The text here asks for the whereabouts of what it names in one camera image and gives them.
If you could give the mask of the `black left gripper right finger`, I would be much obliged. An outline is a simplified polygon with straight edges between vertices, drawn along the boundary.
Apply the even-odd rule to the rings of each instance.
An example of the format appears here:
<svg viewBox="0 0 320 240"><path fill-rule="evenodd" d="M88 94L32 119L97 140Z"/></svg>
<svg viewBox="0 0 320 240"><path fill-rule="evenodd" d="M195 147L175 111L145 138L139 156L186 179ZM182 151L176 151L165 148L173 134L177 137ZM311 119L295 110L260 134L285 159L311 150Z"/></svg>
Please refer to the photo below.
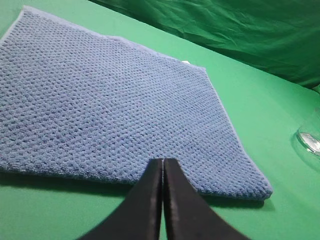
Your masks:
<svg viewBox="0 0 320 240"><path fill-rule="evenodd" d="M169 240L247 240L195 191L174 158L163 160L163 206Z"/></svg>

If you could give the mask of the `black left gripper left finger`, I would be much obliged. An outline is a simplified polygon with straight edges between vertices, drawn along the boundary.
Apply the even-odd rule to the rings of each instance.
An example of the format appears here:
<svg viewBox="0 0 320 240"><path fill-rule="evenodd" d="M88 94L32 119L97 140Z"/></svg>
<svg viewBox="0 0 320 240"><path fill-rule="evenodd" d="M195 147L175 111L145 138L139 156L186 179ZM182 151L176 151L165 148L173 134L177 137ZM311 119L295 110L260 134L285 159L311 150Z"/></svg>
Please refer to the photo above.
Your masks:
<svg viewBox="0 0 320 240"><path fill-rule="evenodd" d="M151 159L124 201L81 240L158 240L162 217L162 159Z"/></svg>

